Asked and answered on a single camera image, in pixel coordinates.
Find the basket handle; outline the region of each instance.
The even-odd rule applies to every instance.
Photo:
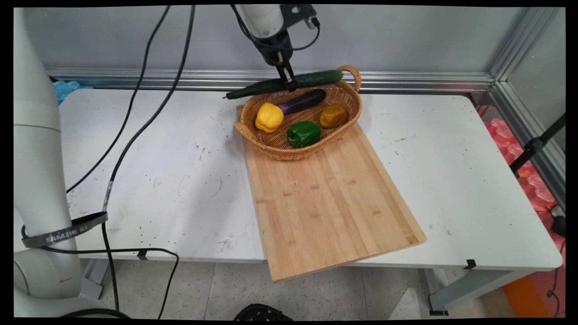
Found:
[[[338,67],[337,70],[339,71],[347,71],[353,75],[353,79],[355,80],[355,87],[353,89],[356,92],[360,91],[361,88],[361,75],[360,72],[352,65],[344,65],[342,67]]]

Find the wicker basket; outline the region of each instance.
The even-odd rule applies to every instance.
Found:
[[[277,160],[298,160],[311,156],[347,132],[361,114],[361,98],[358,94],[361,87],[359,71],[351,65],[344,65],[338,68],[338,70],[348,71],[353,75],[355,88],[343,80],[340,80],[334,84],[300,88],[292,93],[279,91],[277,93],[253,96],[243,107],[240,120],[235,123],[235,127],[245,138],[251,141],[260,152],[271,158]],[[325,90],[325,100],[321,104],[299,113],[285,115],[281,126],[273,133],[266,133],[257,129],[255,126],[255,118],[257,117],[259,108],[264,102],[279,105],[313,89]],[[311,121],[319,125],[319,115],[321,111],[331,104],[341,104],[345,107],[348,113],[347,121],[339,127],[330,129],[321,128],[321,141],[308,147],[293,149],[287,142],[287,129],[299,121]]]

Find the yellow bell pepper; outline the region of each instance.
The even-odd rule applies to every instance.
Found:
[[[266,102],[261,105],[259,112],[257,112],[255,126],[259,130],[273,133],[279,128],[283,118],[283,111],[278,106]]]
[[[334,128],[347,121],[347,111],[341,104],[332,104],[321,111],[319,124],[324,128]]]

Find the blue plastic bag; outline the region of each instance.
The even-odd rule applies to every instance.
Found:
[[[76,81],[65,82],[62,80],[53,82],[52,87],[54,87],[54,92],[56,93],[56,98],[58,99],[59,105],[64,101],[64,98],[66,98],[68,94],[77,89],[94,89],[94,87],[81,87],[80,84]]]

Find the strap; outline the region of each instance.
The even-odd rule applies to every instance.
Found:
[[[38,235],[34,237],[26,236],[26,228],[22,226],[22,243],[26,248],[37,248],[42,246],[52,245],[57,242],[66,241],[74,238],[80,234],[84,234],[95,226],[108,220],[107,211],[93,213],[88,216],[76,218],[72,220],[72,226],[57,231],[49,232],[47,234]]]

